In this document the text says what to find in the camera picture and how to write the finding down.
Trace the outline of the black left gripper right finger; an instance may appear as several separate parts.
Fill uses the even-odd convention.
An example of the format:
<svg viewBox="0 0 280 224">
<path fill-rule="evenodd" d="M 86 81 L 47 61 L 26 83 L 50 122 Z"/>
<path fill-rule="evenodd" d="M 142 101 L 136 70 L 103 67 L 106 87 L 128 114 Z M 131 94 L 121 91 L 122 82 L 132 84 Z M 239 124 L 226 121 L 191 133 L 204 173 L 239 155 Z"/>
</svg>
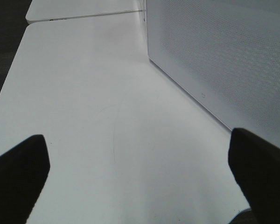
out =
<svg viewBox="0 0 280 224">
<path fill-rule="evenodd" d="M 259 224 L 280 224 L 280 148 L 234 128 L 228 165 Z"/>
</svg>

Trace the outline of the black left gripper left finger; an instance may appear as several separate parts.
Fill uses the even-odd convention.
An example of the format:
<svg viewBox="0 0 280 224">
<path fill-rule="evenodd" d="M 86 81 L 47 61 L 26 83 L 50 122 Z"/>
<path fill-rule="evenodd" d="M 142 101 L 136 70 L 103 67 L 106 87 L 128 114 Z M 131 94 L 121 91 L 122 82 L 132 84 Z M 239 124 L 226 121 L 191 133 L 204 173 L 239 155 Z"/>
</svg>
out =
<svg viewBox="0 0 280 224">
<path fill-rule="evenodd" d="M 0 156 L 0 224 L 24 224 L 50 170 L 43 135 L 32 135 Z"/>
</svg>

